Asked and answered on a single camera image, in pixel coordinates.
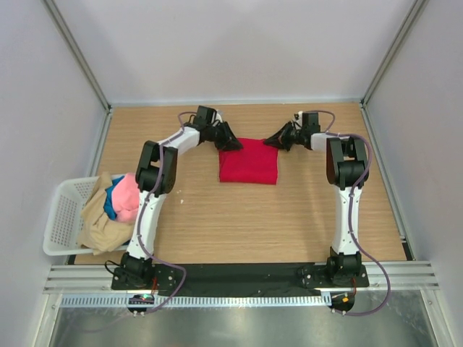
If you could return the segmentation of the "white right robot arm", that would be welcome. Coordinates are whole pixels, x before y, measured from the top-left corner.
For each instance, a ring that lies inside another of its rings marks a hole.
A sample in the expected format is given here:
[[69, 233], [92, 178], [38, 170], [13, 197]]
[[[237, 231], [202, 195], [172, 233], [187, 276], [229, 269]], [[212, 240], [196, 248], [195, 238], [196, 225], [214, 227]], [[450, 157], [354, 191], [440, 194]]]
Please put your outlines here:
[[326, 154], [326, 178], [335, 193], [335, 234], [326, 264], [310, 263], [298, 270], [302, 285], [366, 288], [369, 280], [362, 263], [365, 252], [358, 242], [358, 223], [362, 188], [371, 166], [368, 142], [356, 134], [331, 133], [333, 123], [323, 131], [319, 124], [321, 113], [336, 118], [331, 111], [299, 111], [277, 133], [265, 139], [264, 144], [285, 151], [301, 145]]

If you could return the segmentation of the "red polo shirt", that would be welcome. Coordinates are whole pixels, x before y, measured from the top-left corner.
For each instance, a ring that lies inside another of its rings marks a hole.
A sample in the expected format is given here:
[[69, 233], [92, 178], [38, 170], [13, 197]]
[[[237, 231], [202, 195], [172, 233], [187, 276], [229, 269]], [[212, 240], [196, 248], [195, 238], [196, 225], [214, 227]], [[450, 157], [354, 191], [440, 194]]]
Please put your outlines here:
[[220, 151], [218, 177], [221, 183], [275, 185], [279, 151], [264, 140], [239, 138], [242, 149]]

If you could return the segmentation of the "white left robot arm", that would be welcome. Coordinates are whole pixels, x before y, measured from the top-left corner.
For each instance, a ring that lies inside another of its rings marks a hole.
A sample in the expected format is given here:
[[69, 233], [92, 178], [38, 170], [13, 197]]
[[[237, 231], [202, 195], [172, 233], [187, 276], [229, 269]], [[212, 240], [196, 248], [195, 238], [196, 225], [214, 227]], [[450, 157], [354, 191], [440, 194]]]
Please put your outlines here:
[[132, 238], [120, 265], [114, 269], [113, 289], [146, 289], [153, 284], [155, 271], [154, 241], [164, 201], [177, 178], [179, 156], [204, 142], [212, 142], [217, 150], [241, 150], [229, 123], [214, 108], [198, 106], [196, 111], [178, 115], [180, 128], [160, 142], [143, 145], [135, 181], [139, 189], [139, 208]]

